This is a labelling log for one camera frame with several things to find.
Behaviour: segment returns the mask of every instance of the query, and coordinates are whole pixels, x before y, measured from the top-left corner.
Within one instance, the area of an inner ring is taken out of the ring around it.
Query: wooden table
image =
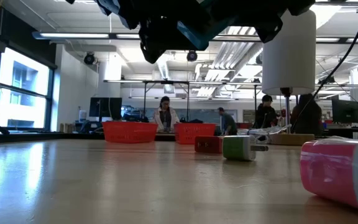
[[[299,147],[254,162],[174,142],[0,145],[0,223],[358,223],[304,190]]]

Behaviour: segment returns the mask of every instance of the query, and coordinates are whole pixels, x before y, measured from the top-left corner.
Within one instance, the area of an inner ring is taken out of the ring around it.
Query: red plastic basket
[[[175,139],[179,144],[194,144],[197,136],[214,136],[216,124],[175,124]]]
[[[157,124],[138,122],[103,122],[104,139],[117,143],[152,142],[157,132]]]

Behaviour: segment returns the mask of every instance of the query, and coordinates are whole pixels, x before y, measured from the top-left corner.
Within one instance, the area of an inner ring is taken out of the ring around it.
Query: computer monitor
[[[89,107],[89,116],[99,118],[121,118],[122,98],[92,97]]]
[[[337,123],[358,123],[358,102],[332,100],[333,121]]]

